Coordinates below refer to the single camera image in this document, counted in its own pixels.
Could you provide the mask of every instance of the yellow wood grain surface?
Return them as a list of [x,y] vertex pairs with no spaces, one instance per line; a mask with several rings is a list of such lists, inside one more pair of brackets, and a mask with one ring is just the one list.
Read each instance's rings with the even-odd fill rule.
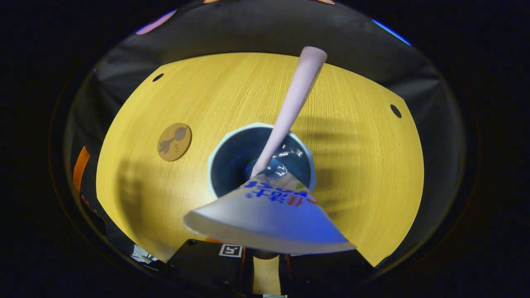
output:
[[[297,61],[230,53],[181,60],[153,72],[117,114],[99,157],[98,200],[114,222],[163,261],[186,239],[199,238],[186,230],[182,217],[213,200],[208,156],[231,130],[274,124]],[[176,122],[190,127],[192,140],[184,156],[167,162],[157,153],[157,141]],[[405,102],[375,82],[326,64],[292,131],[313,151],[313,196],[377,265],[407,234],[423,189],[420,140]]]

